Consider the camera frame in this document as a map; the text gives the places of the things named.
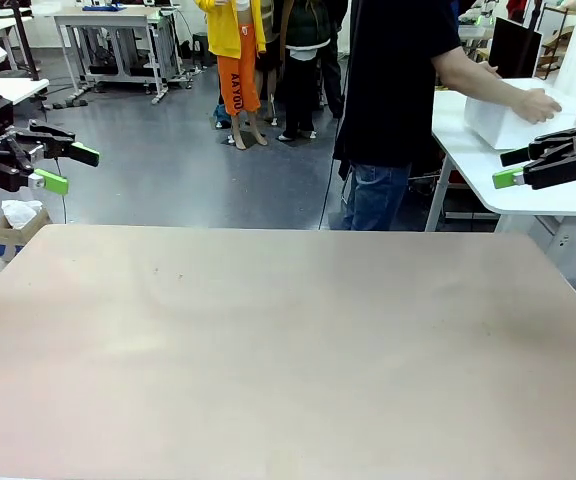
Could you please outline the person's right hand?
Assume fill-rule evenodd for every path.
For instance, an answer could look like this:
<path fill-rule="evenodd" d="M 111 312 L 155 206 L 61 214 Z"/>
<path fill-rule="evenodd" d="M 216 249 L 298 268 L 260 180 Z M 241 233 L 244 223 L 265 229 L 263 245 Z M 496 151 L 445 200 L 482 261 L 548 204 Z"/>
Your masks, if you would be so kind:
<path fill-rule="evenodd" d="M 544 89 L 521 90 L 511 108 L 531 124 L 544 123 L 562 111 L 562 106 L 547 95 Z"/>

